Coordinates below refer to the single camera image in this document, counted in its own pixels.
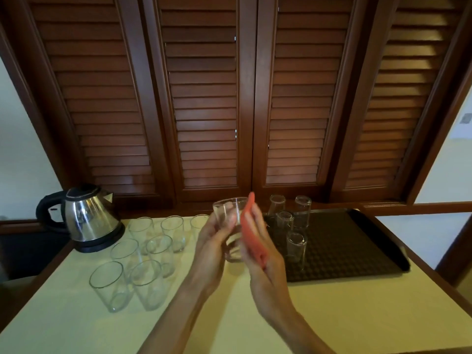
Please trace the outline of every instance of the electric kettle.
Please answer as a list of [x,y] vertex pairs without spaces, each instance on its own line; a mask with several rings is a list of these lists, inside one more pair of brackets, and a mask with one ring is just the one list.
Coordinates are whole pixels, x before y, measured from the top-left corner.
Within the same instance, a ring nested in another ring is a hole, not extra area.
[[[97,185],[83,184],[45,196],[36,217],[50,231],[69,234],[79,252],[96,252],[111,246],[125,232],[113,205]],[[61,205],[62,219],[51,219],[49,208]]]

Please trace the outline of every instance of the red sponge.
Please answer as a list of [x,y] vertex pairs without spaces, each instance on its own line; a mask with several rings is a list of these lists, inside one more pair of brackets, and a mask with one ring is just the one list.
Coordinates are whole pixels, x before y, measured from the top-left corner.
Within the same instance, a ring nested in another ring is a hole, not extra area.
[[259,236],[252,232],[251,226],[249,226],[245,216],[247,212],[251,214],[251,208],[254,203],[255,195],[251,192],[247,198],[247,204],[241,212],[241,233],[247,249],[251,252],[251,255],[255,258],[259,266],[264,269],[267,263],[267,250]]

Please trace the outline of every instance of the black kettle handle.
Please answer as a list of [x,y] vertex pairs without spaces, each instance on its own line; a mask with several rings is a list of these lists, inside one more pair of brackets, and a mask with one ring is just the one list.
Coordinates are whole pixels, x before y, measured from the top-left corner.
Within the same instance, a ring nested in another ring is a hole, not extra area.
[[51,219],[49,208],[55,205],[59,205],[63,202],[66,196],[66,190],[52,193],[51,195],[44,196],[36,207],[36,218],[44,225],[45,228],[55,232],[62,232],[67,234],[66,222],[56,222]]

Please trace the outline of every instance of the wooden slat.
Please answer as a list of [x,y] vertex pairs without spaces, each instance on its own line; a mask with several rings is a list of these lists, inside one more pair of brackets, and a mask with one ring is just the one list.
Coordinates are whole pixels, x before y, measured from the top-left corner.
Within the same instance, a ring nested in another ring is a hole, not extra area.
[[344,30],[318,29],[281,29],[277,31],[277,43],[314,43],[314,44],[342,44],[346,38]]
[[268,151],[268,158],[306,158],[319,157],[322,154],[321,148],[309,149],[270,149]]
[[236,168],[184,170],[183,174],[186,179],[194,177],[235,177]]
[[422,108],[427,97],[371,98],[369,108]]
[[385,72],[380,71],[375,83],[433,83],[436,72]]
[[180,159],[181,160],[236,159],[236,150],[183,151],[180,153]]
[[346,182],[346,188],[368,187],[368,186],[386,186],[393,178],[371,177],[367,179],[350,179]]
[[329,108],[273,108],[271,119],[329,118]]
[[129,71],[126,56],[52,56],[55,71]]
[[391,96],[425,96],[431,92],[431,86],[428,84],[413,84],[405,86],[376,86],[372,92],[373,97],[391,97]]
[[343,54],[342,45],[287,45],[278,44],[275,46],[275,57],[308,57],[308,58],[324,58],[336,57],[340,58]]
[[219,186],[219,185],[236,185],[236,177],[196,177],[184,179],[185,186]]
[[174,98],[181,97],[230,97],[236,95],[235,84],[192,84],[173,85],[171,93]]
[[384,151],[361,151],[354,154],[354,161],[402,159],[405,149]]
[[320,158],[272,158],[267,160],[267,166],[312,166],[318,165]]
[[450,13],[397,11],[393,24],[399,26],[454,26],[458,19],[457,15]]
[[161,10],[236,10],[236,0],[158,0]]
[[269,149],[321,148],[323,139],[270,140]]
[[359,142],[357,151],[406,149],[409,139],[387,142]]
[[130,185],[103,185],[103,189],[113,193],[154,193],[155,186],[147,184],[130,184]]
[[370,142],[377,140],[401,140],[410,139],[413,130],[392,130],[386,132],[364,132],[361,134],[361,142]]
[[279,14],[278,28],[347,29],[347,14]]
[[90,157],[89,166],[144,166],[149,165],[149,156]]
[[167,57],[235,57],[236,43],[168,43]]
[[338,72],[274,72],[273,84],[335,84]]
[[309,85],[274,85],[272,95],[274,97],[309,97],[332,96],[334,85],[309,84]]
[[235,58],[168,59],[168,71],[234,71]]
[[82,146],[146,145],[143,135],[81,136]]
[[269,131],[269,140],[284,139],[323,139],[324,130],[271,130]]
[[386,45],[384,56],[440,56],[447,50],[445,43],[431,45]]
[[349,172],[349,179],[358,179],[366,177],[392,177],[397,172],[396,167],[373,170],[355,170]]
[[267,168],[267,175],[298,175],[316,174],[318,166],[270,166]]
[[236,159],[182,161],[182,169],[224,169],[235,168]]
[[170,72],[170,84],[236,83],[236,72]]
[[56,77],[62,86],[98,86],[133,85],[129,71],[125,72],[56,72]]
[[280,12],[351,12],[352,0],[279,0]]
[[386,119],[418,119],[421,117],[421,108],[398,109],[398,110],[370,110],[365,116],[365,120],[386,120]]
[[84,151],[88,157],[148,155],[145,146],[93,146],[85,147]]
[[33,5],[32,14],[36,21],[45,22],[119,22],[113,5]]
[[414,129],[418,121],[416,119],[402,119],[392,121],[367,121],[364,122],[362,130],[365,132],[374,130],[397,130],[397,129]]
[[180,151],[236,150],[236,139],[230,142],[180,142]]
[[331,97],[272,97],[273,108],[329,107]]
[[74,124],[141,123],[138,112],[71,113]]
[[452,36],[449,29],[410,29],[392,28],[389,39],[392,41],[448,41]]
[[154,184],[154,178],[151,175],[97,177],[95,178],[95,181],[100,185]]
[[231,27],[163,27],[164,42],[234,42],[236,29]]
[[236,107],[236,97],[174,99],[174,109],[234,108],[234,107]]
[[439,69],[441,59],[382,59],[381,70],[390,69]]
[[378,161],[355,161],[351,165],[351,170],[359,169],[378,169],[384,167],[400,166],[399,159],[378,160]]
[[70,112],[138,112],[134,99],[67,100]]
[[327,119],[271,120],[269,129],[326,129]]
[[275,59],[275,71],[337,71],[339,59]]
[[314,183],[316,182],[316,174],[300,174],[300,175],[275,175],[267,176],[267,184],[294,184],[294,183]]
[[68,86],[62,87],[65,99],[135,99],[132,86]]
[[175,119],[179,120],[214,120],[236,119],[236,108],[221,109],[178,109]]
[[178,132],[179,142],[207,142],[234,140],[236,133],[234,130],[214,130],[203,132]]
[[454,10],[463,5],[463,0],[400,0],[398,7],[414,9]]
[[236,120],[185,120],[177,122],[178,131],[235,130]]
[[103,23],[97,27],[94,23],[38,23],[38,29],[44,41],[71,40],[121,40],[119,23]]
[[150,175],[150,166],[98,166],[91,168],[95,177],[118,175]]
[[49,41],[45,42],[50,56],[125,56],[123,41]]
[[93,124],[76,125],[78,135],[139,135],[143,134],[141,124]]
[[236,26],[236,12],[162,11],[162,26]]

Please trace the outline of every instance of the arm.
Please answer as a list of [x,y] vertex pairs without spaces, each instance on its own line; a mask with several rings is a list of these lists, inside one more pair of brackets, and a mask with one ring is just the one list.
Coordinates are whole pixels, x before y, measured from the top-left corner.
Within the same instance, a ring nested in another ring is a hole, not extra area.
[[215,213],[198,235],[195,257],[187,277],[139,349],[138,354],[180,354],[184,351],[198,314],[221,281],[223,246],[236,217],[217,231]]
[[241,255],[251,275],[251,292],[257,310],[294,354],[333,354],[294,308],[288,293],[284,259],[267,233],[257,204],[253,205],[251,214],[245,215],[252,231],[259,233],[268,251],[267,265],[263,270],[240,243]]

